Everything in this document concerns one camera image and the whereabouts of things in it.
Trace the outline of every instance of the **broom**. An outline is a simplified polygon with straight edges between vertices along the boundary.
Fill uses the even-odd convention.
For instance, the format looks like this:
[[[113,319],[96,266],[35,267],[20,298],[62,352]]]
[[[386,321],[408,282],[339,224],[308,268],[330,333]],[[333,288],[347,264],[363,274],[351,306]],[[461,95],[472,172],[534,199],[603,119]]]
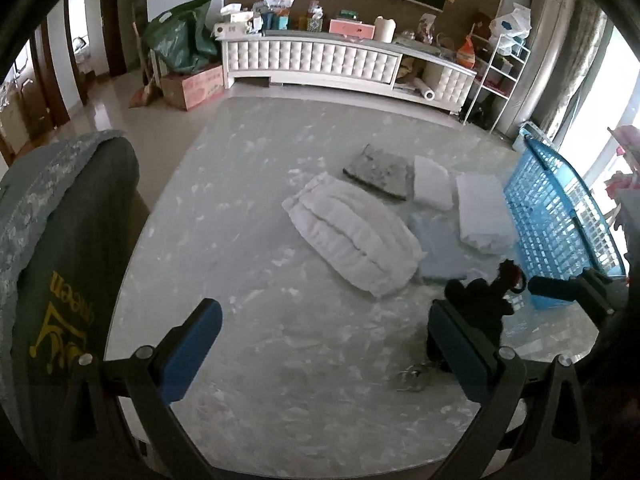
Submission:
[[[145,71],[146,80],[149,81],[143,88],[136,90],[131,101],[129,101],[129,108],[140,108],[148,106],[158,97],[158,88],[154,82],[151,70],[149,70],[149,66],[146,64],[146,59],[142,51],[142,39],[138,33],[136,23],[133,23],[133,31],[136,33],[136,46],[138,48],[138,56],[140,56],[140,64],[142,65],[142,70]]]

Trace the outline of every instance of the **metal screw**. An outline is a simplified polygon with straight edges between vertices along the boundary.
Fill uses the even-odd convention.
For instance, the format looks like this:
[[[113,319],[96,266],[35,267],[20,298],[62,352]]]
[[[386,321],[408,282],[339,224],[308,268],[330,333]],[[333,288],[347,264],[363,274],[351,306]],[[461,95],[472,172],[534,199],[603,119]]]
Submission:
[[[87,366],[87,365],[90,365],[93,360],[94,360],[94,356],[92,356],[91,354],[82,354],[78,358],[78,364],[80,366]]]
[[[569,367],[572,364],[571,358],[568,355],[560,354],[558,356],[558,362],[565,367]]]
[[[516,357],[516,351],[508,346],[501,346],[498,350],[498,355],[503,359],[507,359],[507,361],[511,361]]]
[[[154,348],[152,346],[141,346],[136,350],[136,357],[138,359],[149,359],[154,354]]]

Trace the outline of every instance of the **orange bag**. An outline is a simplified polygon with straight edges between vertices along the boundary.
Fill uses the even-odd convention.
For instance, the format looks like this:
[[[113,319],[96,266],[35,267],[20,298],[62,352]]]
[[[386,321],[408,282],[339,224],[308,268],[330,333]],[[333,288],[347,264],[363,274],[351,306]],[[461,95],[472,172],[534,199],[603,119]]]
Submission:
[[[476,64],[476,53],[470,36],[466,37],[465,44],[458,49],[457,61],[459,65],[469,69]]]

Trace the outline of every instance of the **white plastic bag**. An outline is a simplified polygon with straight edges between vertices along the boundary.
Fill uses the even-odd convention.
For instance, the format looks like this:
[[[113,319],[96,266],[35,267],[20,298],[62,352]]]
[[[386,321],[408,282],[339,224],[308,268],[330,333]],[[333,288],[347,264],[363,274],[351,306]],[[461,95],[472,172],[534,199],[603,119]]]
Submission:
[[[531,31],[531,9],[519,4],[513,4],[513,12],[495,18],[490,24],[491,39],[489,44],[495,48],[498,44],[498,54],[507,56],[511,48],[518,44],[513,38],[528,38]]]

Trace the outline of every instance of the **pink box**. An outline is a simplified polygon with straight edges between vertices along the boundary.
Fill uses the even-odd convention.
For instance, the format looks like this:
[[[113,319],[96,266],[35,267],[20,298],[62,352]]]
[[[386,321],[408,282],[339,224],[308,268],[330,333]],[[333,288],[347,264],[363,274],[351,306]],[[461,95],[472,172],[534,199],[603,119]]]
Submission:
[[[349,20],[331,20],[329,25],[329,32],[342,34],[344,36],[355,36],[357,38],[363,38],[364,40],[373,40],[375,30],[375,25],[350,22]]]

